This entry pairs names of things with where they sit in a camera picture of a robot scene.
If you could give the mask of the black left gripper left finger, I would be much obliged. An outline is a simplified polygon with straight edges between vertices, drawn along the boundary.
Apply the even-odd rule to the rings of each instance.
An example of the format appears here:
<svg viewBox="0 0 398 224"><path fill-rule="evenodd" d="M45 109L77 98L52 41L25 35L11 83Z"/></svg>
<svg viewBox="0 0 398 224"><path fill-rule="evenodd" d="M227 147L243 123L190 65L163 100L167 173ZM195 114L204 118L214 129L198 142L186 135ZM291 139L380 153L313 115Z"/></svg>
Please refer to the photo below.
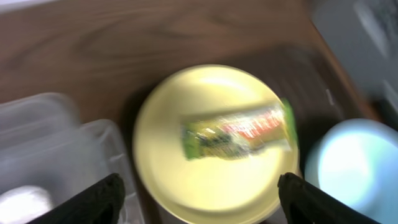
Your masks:
<svg viewBox="0 0 398 224"><path fill-rule="evenodd" d="M113 173L28 224L117 224L125 187Z"/></svg>

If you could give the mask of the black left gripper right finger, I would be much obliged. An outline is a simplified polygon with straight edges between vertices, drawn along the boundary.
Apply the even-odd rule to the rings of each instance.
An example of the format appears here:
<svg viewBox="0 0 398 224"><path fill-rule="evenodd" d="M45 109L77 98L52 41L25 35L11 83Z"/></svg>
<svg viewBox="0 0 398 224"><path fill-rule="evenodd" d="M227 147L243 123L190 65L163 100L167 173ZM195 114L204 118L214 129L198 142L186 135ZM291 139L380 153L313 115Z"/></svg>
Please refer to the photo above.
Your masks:
<svg viewBox="0 0 398 224"><path fill-rule="evenodd" d="M288 224L378 224L291 172L277 186Z"/></svg>

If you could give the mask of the light blue bowl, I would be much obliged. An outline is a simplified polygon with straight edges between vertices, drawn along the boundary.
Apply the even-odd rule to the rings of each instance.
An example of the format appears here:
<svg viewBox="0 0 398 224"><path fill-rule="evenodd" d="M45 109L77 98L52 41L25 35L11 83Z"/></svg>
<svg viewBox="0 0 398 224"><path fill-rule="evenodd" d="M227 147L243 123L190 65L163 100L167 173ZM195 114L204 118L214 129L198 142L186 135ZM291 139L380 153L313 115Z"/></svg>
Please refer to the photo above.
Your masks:
<svg viewBox="0 0 398 224"><path fill-rule="evenodd" d="M397 131L370 119L338 123L308 153L304 178L379 223L397 223Z"/></svg>

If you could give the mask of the green orange snack wrapper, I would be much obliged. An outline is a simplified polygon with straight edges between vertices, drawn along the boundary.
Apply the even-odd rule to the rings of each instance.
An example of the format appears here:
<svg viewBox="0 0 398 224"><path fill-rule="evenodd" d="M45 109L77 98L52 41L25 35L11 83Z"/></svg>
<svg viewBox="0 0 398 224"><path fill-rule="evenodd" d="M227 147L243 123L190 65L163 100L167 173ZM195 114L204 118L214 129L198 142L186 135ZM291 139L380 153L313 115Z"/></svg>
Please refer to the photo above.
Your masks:
<svg viewBox="0 0 398 224"><path fill-rule="evenodd" d="M297 145L292 107L287 100L240 111L181 121L181 142L188 160L218 157L236 160L271 147L289 151Z"/></svg>

